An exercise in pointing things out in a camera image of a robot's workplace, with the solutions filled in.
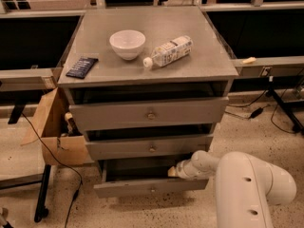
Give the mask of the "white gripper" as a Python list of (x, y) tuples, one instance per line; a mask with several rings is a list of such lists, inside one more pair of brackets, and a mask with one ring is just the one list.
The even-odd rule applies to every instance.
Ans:
[(215, 174), (216, 168), (217, 165), (212, 162), (186, 160), (170, 167), (167, 175), (171, 178), (208, 179)]

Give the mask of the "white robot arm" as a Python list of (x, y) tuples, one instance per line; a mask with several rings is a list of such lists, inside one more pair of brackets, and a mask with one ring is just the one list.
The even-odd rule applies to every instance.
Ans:
[(243, 152), (216, 158), (199, 150), (172, 166), (168, 175), (215, 178), (218, 228), (274, 228), (269, 207), (288, 204), (296, 195), (288, 171)]

